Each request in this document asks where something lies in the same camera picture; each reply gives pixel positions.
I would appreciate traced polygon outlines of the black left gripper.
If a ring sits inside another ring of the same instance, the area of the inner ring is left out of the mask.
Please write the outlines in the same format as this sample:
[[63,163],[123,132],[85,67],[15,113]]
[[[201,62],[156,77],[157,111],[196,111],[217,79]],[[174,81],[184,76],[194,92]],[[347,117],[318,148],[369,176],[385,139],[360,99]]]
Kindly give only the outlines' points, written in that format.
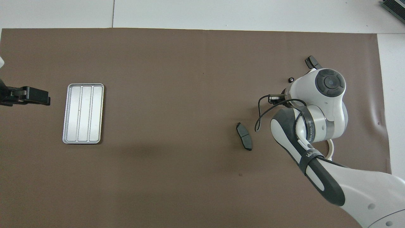
[[51,98],[47,91],[37,89],[30,86],[23,86],[10,92],[9,88],[0,80],[0,105],[12,107],[13,104],[9,103],[6,98],[11,96],[16,98],[15,104],[19,105],[51,105]]

